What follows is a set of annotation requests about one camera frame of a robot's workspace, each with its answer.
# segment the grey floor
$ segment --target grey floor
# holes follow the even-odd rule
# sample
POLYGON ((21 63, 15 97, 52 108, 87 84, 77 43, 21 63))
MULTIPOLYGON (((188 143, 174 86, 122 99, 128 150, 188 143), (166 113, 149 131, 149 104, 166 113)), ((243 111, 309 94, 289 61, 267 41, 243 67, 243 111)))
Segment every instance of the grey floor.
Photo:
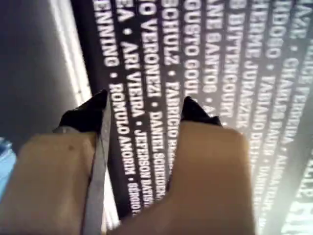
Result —
POLYGON ((48 1, 1 1, 0 137, 18 151, 75 104, 48 1))

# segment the blue object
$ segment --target blue object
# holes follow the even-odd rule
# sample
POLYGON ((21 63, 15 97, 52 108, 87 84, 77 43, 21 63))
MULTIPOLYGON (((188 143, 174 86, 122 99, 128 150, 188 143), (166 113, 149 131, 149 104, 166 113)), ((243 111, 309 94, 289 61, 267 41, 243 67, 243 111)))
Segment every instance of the blue object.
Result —
POLYGON ((0 138, 0 200, 16 162, 16 155, 11 147, 12 143, 0 138))

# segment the bullet point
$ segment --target bullet point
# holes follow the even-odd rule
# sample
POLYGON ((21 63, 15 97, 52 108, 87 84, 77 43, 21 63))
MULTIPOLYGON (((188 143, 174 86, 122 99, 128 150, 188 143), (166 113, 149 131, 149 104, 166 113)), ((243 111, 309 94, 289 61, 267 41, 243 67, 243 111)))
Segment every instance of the bullet point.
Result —
POLYGON ((290 50, 292 50, 292 51, 297 51, 297 50, 298 50, 298 47, 297 47, 297 46, 291 46, 291 47, 290 47, 290 50))
POLYGON ((111 73, 110 73, 110 77, 111 77, 111 78, 116 78, 116 77, 117 77, 117 73, 111 72, 111 73))
POLYGON ((171 70, 171 71, 168 71, 168 75, 169 76, 174 76, 174 75, 176 75, 176 73, 175 73, 175 71, 171 70))
POLYGON ((133 33, 133 31, 132 31, 130 28, 125 28, 125 29, 123 30, 123 33, 124 33, 125 35, 130 35, 130 34, 133 33))
POLYGON ((274 65, 267 65, 266 68, 267 68, 268 70, 273 70, 273 69, 274 69, 274 65))

